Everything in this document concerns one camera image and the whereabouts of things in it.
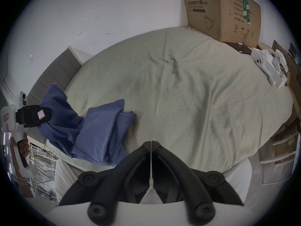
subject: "white box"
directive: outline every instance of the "white box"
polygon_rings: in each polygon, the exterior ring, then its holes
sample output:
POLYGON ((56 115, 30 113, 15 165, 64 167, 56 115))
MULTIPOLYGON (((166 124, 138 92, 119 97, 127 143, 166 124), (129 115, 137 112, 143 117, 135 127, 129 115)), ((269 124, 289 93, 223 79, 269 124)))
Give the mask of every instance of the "white box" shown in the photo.
POLYGON ((277 70, 274 68, 274 66, 268 62, 260 53, 260 50, 252 48, 251 49, 251 57, 255 60, 255 62, 259 59, 264 60, 264 65, 267 68, 267 70, 270 72, 273 81, 275 81, 275 86, 277 88, 281 88, 283 85, 285 85, 288 78, 280 71, 280 74, 278 74, 277 70))

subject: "bed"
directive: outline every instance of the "bed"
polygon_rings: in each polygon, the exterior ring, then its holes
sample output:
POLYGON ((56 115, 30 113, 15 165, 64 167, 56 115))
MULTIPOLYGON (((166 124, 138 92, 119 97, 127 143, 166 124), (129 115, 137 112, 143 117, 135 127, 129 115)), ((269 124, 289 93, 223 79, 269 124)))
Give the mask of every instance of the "bed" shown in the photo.
MULTIPOLYGON (((201 171, 225 172, 254 155, 293 106, 289 89, 271 86, 249 55, 190 27, 107 48, 82 65, 65 93, 80 116, 124 99, 124 111, 137 114, 124 140, 129 153, 156 140, 201 171)), ((107 169, 46 146, 84 171, 107 169)))

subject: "gray headboard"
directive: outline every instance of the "gray headboard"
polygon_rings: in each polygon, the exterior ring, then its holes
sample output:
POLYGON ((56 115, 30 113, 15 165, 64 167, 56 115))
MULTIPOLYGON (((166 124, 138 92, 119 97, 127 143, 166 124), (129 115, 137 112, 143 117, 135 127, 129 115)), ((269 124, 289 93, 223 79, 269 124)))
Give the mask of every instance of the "gray headboard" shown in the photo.
MULTIPOLYGON (((56 83, 63 91, 79 71, 82 62, 74 54, 73 50, 68 47, 60 56, 58 56, 43 72, 43 74, 36 81, 31 91, 27 96, 26 105, 38 105, 48 86, 56 83)), ((33 139, 45 144, 44 138, 36 127, 29 128, 27 134, 33 139)))

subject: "human hand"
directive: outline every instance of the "human hand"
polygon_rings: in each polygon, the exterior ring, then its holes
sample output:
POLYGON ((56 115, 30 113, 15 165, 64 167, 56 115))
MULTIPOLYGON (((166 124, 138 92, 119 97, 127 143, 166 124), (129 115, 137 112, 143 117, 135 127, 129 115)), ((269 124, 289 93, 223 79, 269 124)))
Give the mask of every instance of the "human hand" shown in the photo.
MULTIPOLYGON (((20 142, 20 152, 24 157, 27 157, 28 154, 29 154, 29 145, 28 145, 28 139, 27 139, 27 134, 26 133, 24 133, 23 138, 24 139, 20 142)), ((13 153, 14 152, 13 147, 17 146, 17 143, 16 143, 16 141, 13 137, 11 137, 11 140, 9 142, 9 146, 10 146, 10 149, 11 149, 12 156, 15 156, 15 154, 13 153)))

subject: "floor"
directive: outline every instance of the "floor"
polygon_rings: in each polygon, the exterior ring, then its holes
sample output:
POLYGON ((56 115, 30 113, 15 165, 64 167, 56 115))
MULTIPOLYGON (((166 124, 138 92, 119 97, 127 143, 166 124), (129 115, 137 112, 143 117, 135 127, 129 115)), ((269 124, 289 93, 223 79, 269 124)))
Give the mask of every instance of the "floor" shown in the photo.
POLYGON ((284 183, 262 185, 263 182, 275 182, 288 178, 291 175, 293 163, 275 167, 275 163, 261 164, 260 160, 274 156, 272 140, 264 144, 258 152, 249 157, 252 166, 252 178, 245 206, 258 216, 263 217, 273 205, 284 183))

